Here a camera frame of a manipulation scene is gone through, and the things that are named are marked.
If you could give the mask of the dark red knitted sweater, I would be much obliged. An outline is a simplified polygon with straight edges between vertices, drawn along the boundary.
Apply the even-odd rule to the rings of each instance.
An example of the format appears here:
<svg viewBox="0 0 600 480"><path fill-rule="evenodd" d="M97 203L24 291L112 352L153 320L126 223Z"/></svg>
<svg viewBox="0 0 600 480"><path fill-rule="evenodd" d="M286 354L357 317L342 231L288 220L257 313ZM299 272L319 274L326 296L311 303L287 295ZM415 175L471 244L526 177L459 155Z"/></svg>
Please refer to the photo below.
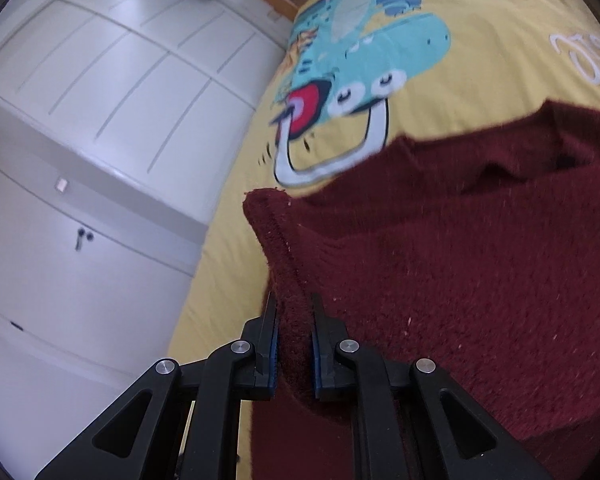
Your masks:
<svg viewBox="0 0 600 480"><path fill-rule="evenodd" d="M600 452L600 112L546 102L491 129L400 136L321 191L249 193L279 313L257 479L347 479L314 398L312 295L385 358L440 364L557 479Z"/></svg>

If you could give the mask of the white wardrobe with doors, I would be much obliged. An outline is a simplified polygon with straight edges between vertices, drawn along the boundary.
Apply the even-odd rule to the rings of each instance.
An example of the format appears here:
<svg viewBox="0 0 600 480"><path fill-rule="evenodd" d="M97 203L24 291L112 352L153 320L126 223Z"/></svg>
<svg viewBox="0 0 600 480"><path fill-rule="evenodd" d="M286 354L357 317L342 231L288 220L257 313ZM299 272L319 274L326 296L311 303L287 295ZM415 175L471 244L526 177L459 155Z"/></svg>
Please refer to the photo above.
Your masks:
<svg viewBox="0 0 600 480"><path fill-rule="evenodd" d="M0 463L163 358L283 55L259 0L0 0Z"/></svg>

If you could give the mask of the yellow cartoon print bedspread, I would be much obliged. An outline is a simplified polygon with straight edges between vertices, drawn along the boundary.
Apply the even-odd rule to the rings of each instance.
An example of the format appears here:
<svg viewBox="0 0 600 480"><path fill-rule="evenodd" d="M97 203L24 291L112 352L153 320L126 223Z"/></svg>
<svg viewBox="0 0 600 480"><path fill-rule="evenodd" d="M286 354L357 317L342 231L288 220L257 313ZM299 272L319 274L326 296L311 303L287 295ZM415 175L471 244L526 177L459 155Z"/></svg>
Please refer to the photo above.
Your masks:
<svg viewBox="0 0 600 480"><path fill-rule="evenodd" d="M238 336L273 292L249 193L311 195L400 136L464 136L546 102L600 112L600 23L583 0L311 0L222 188L174 356ZM273 400L246 407L234 479L257 479L252 412L279 389L278 367Z"/></svg>

